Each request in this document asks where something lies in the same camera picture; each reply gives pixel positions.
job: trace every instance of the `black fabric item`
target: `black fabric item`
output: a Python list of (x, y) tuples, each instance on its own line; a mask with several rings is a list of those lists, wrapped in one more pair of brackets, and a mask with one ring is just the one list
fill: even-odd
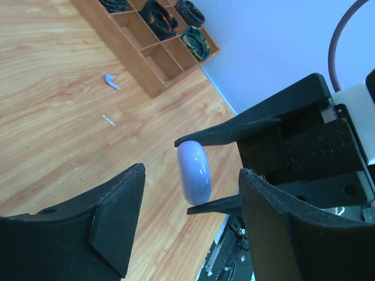
[(175, 8), (188, 25), (199, 28), (206, 20), (197, 7), (188, 0), (178, 0)]
[(108, 13), (125, 12), (127, 10), (127, 0), (100, 0)]
[(210, 56), (210, 45), (198, 28), (189, 26), (181, 39), (198, 61), (206, 60)]
[(160, 40), (176, 36), (177, 20), (158, 1), (148, 0), (139, 14)]

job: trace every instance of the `blue wall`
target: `blue wall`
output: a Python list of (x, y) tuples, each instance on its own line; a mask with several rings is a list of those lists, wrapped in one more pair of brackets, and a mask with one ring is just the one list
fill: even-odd
[[(221, 48), (203, 70), (238, 114), (313, 72), (323, 74), (330, 86), (330, 38), (354, 0), (193, 2)], [(375, 68), (375, 1), (345, 27), (336, 68), (342, 88)]]

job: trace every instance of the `small metal screw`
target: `small metal screw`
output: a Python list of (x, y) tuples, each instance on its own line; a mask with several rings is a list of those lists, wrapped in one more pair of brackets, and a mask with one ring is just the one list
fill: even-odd
[(305, 135), (308, 139), (313, 139), (314, 138), (314, 133), (313, 132), (308, 132)]
[(321, 151), (320, 150), (314, 149), (312, 151), (312, 156), (319, 157), (320, 155), (321, 155)]
[(350, 139), (348, 139), (348, 140), (344, 141), (342, 143), (342, 145), (344, 146), (344, 148), (351, 148), (352, 145), (353, 145), (353, 142)]
[(328, 102), (324, 101), (324, 102), (321, 103), (321, 108), (322, 109), (327, 109), (328, 105), (329, 105)]
[(345, 127), (339, 128), (338, 131), (339, 131), (339, 134), (342, 136), (347, 134), (347, 129)]
[(323, 148), (323, 153), (324, 153), (325, 155), (329, 155), (329, 154), (332, 153), (332, 149), (329, 148), (329, 147)]
[(300, 162), (298, 158), (293, 157), (291, 160), (294, 165), (299, 166)]
[(347, 196), (355, 196), (355, 195), (358, 195), (358, 190), (357, 190), (357, 187), (351, 184), (348, 184), (347, 186), (344, 186), (344, 193)]
[(326, 140), (327, 140), (327, 137), (325, 135), (318, 136), (318, 142), (319, 143), (325, 142)]

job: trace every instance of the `purple plastic object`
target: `purple plastic object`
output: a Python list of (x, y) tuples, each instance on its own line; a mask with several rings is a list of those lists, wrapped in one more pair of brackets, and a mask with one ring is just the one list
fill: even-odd
[(116, 90), (120, 89), (120, 87), (118, 85), (116, 85), (115, 83), (113, 83), (113, 76), (111, 74), (106, 74), (104, 76), (104, 79), (105, 79), (105, 82), (107, 82), (107, 84), (109, 86), (111, 86), (112, 88), (115, 88)]
[(183, 195), (191, 205), (201, 205), (211, 197), (209, 161), (199, 142), (188, 140), (177, 148)]

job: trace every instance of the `wooden cubby shelf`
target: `wooden cubby shelf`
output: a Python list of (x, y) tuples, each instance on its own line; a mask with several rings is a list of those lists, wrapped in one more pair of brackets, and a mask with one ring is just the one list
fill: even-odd
[(204, 27), (210, 56), (198, 62), (181, 40), (188, 28), (174, 8), (176, 0), (158, 0), (179, 24), (177, 35), (160, 41), (139, 14), (147, 0), (128, 0), (127, 11), (108, 13), (99, 0), (71, 0), (107, 46), (150, 96), (156, 97), (219, 52)]

